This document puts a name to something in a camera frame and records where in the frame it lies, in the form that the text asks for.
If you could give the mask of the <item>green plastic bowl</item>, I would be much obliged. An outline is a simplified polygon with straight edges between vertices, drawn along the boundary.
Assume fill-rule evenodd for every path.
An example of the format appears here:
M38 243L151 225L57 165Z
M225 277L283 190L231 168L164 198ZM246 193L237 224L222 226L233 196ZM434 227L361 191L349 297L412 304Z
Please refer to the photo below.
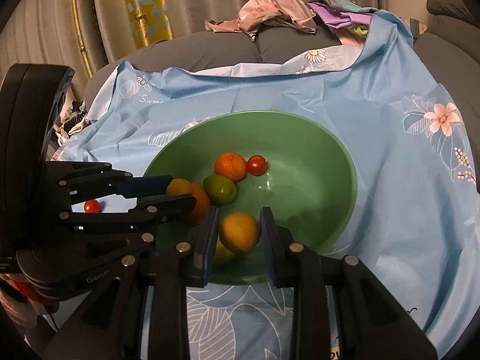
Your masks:
M245 111L208 119L181 132L154 157L145 173L197 185L214 173L215 161L234 152L267 163L262 175L236 182L232 202L216 205L219 217L246 212L258 218L268 206L276 224L295 241L327 252L349 222L356 204L352 158L337 137L304 117L275 111Z

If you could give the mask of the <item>yellow-green tomato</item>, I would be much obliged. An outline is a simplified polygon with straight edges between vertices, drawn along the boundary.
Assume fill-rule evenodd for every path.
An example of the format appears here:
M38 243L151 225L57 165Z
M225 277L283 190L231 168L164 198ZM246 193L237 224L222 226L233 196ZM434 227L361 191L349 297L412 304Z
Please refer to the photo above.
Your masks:
M236 252L233 252L226 248L220 239L217 239L216 242L216 251L214 255L214 264L222 265L230 262L233 258L237 256Z

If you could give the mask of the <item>orange tangerine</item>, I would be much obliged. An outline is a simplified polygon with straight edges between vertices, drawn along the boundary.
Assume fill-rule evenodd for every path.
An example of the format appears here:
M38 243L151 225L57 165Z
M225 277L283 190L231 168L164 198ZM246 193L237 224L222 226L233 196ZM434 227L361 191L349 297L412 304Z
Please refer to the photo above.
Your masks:
M189 219L192 224L200 225L207 213L210 206L210 199L208 194L196 183L191 183L192 194L196 199L196 204L191 213L189 214Z
M233 182L238 182L247 174L247 161L238 153L225 152L216 159L214 172Z

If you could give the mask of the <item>tan longan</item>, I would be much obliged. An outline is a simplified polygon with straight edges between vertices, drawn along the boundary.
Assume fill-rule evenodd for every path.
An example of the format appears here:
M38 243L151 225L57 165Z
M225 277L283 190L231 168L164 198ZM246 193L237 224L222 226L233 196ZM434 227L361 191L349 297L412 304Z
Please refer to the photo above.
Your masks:
M260 228L252 215L246 212L233 213L220 222L219 237L228 250L246 253L259 241Z
M176 197L193 193L192 184L188 180L182 178L173 179L166 189L166 195L168 197Z

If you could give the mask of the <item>yellow patterned curtain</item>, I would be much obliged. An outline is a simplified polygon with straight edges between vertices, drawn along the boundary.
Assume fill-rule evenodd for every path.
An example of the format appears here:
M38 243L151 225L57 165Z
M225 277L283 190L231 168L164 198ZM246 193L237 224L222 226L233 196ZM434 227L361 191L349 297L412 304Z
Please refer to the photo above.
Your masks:
M165 0L124 0L124 4L137 49L173 38Z

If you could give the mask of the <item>grey curtain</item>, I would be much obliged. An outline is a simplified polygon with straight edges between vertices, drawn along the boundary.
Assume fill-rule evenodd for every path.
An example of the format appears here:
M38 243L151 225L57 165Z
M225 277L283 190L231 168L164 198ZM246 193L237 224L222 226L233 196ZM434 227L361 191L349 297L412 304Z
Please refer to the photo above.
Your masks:
M179 38L203 30L206 20L235 17L248 0L165 1L172 38ZM387 6L387 0L353 1ZM1 70L15 63L70 66L77 98L95 72L135 50L125 0L4 0L1 5Z

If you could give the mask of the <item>purple garment pile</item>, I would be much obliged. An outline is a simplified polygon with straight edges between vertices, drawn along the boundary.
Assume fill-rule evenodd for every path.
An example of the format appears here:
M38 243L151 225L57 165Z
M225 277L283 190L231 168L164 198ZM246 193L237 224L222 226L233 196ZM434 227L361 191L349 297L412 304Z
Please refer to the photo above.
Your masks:
M306 5L343 45L366 41L375 7L361 7L352 0L310 0Z

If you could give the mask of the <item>green tomato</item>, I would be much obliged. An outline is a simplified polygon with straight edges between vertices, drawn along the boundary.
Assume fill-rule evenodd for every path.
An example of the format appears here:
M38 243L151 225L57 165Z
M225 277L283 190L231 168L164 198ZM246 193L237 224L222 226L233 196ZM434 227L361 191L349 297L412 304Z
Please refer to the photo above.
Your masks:
M217 205L232 203L238 196L236 184L222 175L209 175L203 182L203 189Z

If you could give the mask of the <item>light blue floral cloth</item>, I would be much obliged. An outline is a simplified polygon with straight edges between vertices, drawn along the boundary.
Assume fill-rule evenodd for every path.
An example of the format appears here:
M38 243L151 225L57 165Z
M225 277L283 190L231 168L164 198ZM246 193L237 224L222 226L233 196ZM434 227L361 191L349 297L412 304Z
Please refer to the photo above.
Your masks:
M473 151L465 112L387 11L374 15L364 46L309 50L283 64L149 73L123 62L103 80L89 126L55 159L109 162L139 176L175 137L246 110L303 116L346 146L358 195L327 253L357 255L447 354L479 308Z

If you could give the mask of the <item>grey sofa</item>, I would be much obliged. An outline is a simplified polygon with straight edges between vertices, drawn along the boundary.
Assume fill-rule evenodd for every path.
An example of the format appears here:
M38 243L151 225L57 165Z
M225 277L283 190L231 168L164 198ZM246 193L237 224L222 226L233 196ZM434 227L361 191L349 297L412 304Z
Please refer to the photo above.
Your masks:
M479 22L462 0L426 0L426 9L431 18L414 50L460 110L479 116ZM257 41L240 34L202 31L157 41L125 56L125 60L146 72L171 67L199 72L237 63L284 63L306 50L340 43L340 36L323 24L313 34L266 27Z

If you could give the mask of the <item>pink crumpled garment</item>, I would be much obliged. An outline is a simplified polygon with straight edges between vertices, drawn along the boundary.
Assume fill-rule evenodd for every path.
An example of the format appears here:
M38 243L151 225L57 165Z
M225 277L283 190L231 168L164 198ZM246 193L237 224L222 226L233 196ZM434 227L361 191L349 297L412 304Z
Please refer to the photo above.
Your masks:
M302 0L249 0L235 19L215 22L206 20L205 30L213 33L243 33L252 41L263 25L289 27L303 33L317 30L315 13Z

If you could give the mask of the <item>red cherry tomato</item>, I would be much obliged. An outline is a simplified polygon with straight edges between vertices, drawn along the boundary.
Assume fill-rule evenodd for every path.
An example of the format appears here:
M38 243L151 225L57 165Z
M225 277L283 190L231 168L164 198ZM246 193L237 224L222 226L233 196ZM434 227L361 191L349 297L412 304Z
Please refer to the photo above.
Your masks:
M88 200L84 203L84 212L88 214L97 214L101 212L101 204L96 199Z
M267 169L268 162L263 156L255 154L248 158L247 171L253 176L261 176L267 171Z

